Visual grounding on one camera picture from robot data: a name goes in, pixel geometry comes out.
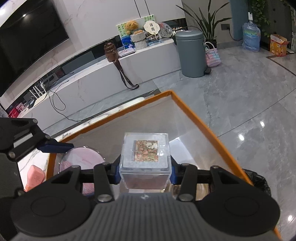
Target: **pink woven handbag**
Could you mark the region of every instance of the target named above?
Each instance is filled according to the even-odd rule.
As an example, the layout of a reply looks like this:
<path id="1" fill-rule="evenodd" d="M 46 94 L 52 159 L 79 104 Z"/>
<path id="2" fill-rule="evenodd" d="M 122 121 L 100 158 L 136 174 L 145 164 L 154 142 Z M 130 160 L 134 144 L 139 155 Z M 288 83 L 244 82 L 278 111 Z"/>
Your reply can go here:
<path id="1" fill-rule="evenodd" d="M 209 49 L 207 44 L 211 44 L 213 48 Z M 210 68 L 215 67 L 221 63 L 218 50 L 214 47 L 214 45 L 211 42 L 205 42 L 205 57 L 207 61 L 207 66 Z"/>

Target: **gray tile floor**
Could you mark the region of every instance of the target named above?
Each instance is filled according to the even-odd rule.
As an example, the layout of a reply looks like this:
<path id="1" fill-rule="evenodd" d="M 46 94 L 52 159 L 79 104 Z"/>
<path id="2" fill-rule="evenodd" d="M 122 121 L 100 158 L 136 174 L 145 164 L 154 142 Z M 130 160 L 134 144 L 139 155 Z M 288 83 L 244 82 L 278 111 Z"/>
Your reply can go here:
<path id="1" fill-rule="evenodd" d="M 72 119 L 92 116 L 156 88 L 174 90 L 241 167 L 266 177 L 281 208 L 279 231 L 283 240 L 289 240 L 296 230 L 296 55 L 273 58 L 288 71 L 266 58 L 273 54 L 265 50 L 253 53 L 234 47 L 219 54 L 222 64 L 210 75 L 188 78 L 176 71 L 147 81 L 136 91 L 108 97 Z M 44 132 L 52 135 L 74 123 L 64 119 Z"/>

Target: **power outlet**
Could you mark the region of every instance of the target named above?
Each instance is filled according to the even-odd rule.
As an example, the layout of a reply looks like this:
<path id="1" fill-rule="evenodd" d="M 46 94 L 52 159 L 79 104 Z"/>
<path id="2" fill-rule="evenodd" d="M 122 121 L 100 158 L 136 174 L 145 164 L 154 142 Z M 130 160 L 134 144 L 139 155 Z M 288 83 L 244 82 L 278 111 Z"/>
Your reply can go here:
<path id="1" fill-rule="evenodd" d="M 221 30 L 229 30 L 229 29 L 230 29 L 230 25 L 228 23 L 221 24 Z"/>

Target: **garbage bag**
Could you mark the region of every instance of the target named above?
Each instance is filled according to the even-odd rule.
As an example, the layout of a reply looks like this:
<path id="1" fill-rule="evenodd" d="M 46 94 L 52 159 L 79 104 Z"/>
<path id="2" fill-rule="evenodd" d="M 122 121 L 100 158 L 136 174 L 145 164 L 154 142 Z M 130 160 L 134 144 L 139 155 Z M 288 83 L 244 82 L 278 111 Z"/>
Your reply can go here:
<path id="1" fill-rule="evenodd" d="M 244 172 L 248 175 L 249 179 L 254 184 L 254 187 L 259 188 L 261 191 L 265 192 L 267 195 L 271 196 L 270 187 L 265 179 L 265 177 L 259 175 L 254 171 L 243 169 Z"/>
<path id="2" fill-rule="evenodd" d="M 255 23 L 249 21 L 242 26 L 244 49 L 258 52 L 260 50 L 261 31 Z"/>

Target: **television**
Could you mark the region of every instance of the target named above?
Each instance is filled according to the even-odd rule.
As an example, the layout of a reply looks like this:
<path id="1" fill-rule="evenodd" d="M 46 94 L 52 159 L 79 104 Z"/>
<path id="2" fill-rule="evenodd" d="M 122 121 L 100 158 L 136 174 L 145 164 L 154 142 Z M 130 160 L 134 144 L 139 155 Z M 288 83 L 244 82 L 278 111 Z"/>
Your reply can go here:
<path id="1" fill-rule="evenodd" d="M 25 1 L 0 27 L 0 96 L 33 63 L 68 38 L 52 0 Z"/>

